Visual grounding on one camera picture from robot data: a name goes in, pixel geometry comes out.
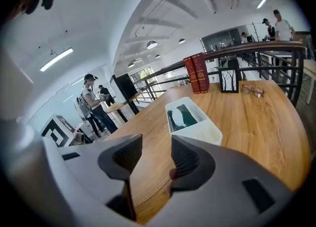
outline backpack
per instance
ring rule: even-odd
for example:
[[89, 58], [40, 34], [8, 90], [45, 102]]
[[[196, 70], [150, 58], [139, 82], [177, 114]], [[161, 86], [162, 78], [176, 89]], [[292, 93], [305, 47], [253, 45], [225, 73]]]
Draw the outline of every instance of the backpack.
[[88, 119], [88, 115], [92, 112], [92, 109], [83, 98], [82, 93], [75, 99], [75, 109], [78, 111], [79, 116], [84, 122]]

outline white tray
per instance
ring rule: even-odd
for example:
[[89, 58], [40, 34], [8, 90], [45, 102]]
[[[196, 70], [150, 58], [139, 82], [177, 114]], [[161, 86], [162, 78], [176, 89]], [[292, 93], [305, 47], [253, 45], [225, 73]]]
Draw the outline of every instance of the white tray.
[[[171, 122], [168, 116], [168, 110], [184, 104], [194, 119], [196, 124], [185, 127], [183, 129], [172, 131]], [[189, 98], [184, 97], [165, 106], [166, 117], [168, 121], [169, 133], [171, 135], [179, 135], [188, 138], [201, 140], [220, 146], [222, 143], [222, 132], [216, 127], [212, 120]]]

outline plastic container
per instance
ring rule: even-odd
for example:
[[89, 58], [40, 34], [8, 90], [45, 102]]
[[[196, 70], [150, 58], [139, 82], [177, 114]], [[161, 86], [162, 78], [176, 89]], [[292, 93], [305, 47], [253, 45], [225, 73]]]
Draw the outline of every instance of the plastic container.
[[193, 138], [217, 146], [221, 145], [222, 132], [189, 97], [167, 104], [165, 110], [171, 135]]

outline book spine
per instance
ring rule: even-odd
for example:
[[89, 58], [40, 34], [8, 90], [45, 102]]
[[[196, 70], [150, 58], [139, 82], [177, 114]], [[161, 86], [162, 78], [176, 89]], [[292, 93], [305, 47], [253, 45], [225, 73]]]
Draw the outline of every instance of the book spine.
[[197, 78], [196, 71], [194, 69], [193, 61], [192, 61], [191, 57], [185, 58], [183, 60], [184, 60], [184, 64], [185, 64], [187, 71], [188, 71], [188, 76], [189, 76], [189, 79], [191, 82], [193, 93], [199, 94], [200, 89], [199, 89], [198, 80], [197, 80], [198, 78]]
[[196, 70], [200, 91], [201, 93], [207, 93], [209, 89], [209, 78], [203, 53], [193, 55], [192, 61]]

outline baseball cap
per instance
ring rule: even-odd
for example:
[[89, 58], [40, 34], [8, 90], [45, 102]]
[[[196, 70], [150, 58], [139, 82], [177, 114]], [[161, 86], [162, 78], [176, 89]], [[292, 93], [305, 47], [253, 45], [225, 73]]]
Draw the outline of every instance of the baseball cap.
[[87, 80], [87, 79], [94, 80], [94, 76], [92, 74], [87, 74], [87, 75], [84, 76], [84, 80]]

